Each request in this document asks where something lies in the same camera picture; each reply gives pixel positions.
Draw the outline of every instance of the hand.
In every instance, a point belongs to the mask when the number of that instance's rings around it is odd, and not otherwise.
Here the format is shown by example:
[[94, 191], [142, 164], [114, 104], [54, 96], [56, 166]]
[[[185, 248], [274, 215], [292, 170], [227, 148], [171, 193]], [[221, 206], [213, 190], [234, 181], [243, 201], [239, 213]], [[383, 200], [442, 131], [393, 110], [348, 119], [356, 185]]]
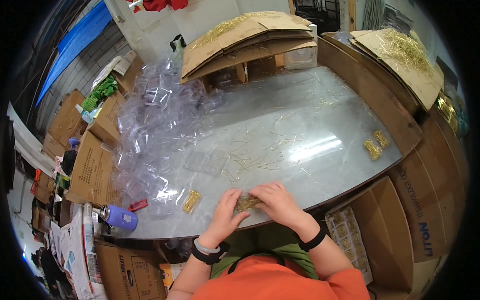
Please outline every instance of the hand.
[[275, 222], [291, 228], [302, 240], [310, 241], [320, 231], [315, 219], [300, 209], [295, 198], [280, 182], [260, 184], [248, 193], [263, 201], [256, 208], [263, 210]]
[[242, 190], [230, 189], [223, 193], [213, 213], [212, 221], [207, 231], [198, 237], [198, 243], [209, 249], [215, 249], [221, 241], [226, 239], [237, 229], [240, 222], [250, 216], [249, 212], [236, 215], [233, 219], [233, 208], [237, 204]]

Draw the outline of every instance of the green cloth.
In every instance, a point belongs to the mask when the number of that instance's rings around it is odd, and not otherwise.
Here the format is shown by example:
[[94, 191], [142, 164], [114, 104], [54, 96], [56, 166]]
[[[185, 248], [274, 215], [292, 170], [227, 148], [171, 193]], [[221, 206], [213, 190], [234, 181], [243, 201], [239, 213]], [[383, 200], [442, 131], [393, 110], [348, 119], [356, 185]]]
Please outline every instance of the green cloth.
[[222, 260], [212, 266], [210, 278], [217, 278], [245, 253], [269, 249], [299, 265], [312, 279], [319, 279], [308, 254], [300, 249], [293, 230], [278, 223], [239, 230], [225, 239], [231, 248]]
[[82, 108], [88, 112], [91, 112], [97, 107], [98, 103], [108, 98], [118, 89], [119, 86], [115, 79], [113, 79], [113, 76], [107, 76], [107, 78], [93, 88], [92, 93], [88, 95], [88, 97], [82, 103]]

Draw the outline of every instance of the person's right hand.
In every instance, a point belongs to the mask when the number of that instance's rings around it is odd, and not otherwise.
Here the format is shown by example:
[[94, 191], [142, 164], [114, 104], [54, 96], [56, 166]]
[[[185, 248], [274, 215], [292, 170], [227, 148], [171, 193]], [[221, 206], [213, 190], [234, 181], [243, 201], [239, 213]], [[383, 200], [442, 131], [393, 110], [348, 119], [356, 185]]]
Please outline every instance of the person's right hand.
[[280, 182], [260, 184], [248, 193], [263, 201], [256, 208], [263, 210], [275, 222], [293, 230], [306, 217], [307, 213], [300, 209], [295, 198]]

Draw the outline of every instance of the person's left hand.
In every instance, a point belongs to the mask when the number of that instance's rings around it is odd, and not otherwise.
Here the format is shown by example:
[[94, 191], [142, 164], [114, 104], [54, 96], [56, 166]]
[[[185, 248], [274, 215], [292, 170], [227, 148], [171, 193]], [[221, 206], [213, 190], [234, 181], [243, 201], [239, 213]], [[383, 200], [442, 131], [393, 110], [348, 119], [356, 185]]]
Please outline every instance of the person's left hand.
[[198, 243], [206, 248], [215, 249], [221, 241], [226, 239], [240, 224], [240, 222], [250, 216], [249, 212], [243, 212], [236, 215], [233, 219], [233, 208], [237, 204], [242, 190], [230, 189], [223, 193], [218, 205], [213, 213], [212, 221], [207, 231], [198, 237]]

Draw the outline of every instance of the blue tarp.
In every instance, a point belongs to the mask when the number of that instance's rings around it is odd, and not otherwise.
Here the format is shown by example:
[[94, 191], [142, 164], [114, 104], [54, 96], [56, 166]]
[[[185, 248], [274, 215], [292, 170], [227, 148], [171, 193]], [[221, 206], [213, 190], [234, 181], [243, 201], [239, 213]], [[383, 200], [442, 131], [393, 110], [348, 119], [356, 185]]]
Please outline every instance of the blue tarp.
[[45, 96], [60, 74], [83, 49], [102, 33], [111, 19], [112, 16], [107, 6], [101, 1], [65, 35], [58, 45], [59, 56], [48, 73], [35, 107], [38, 106], [43, 96]]

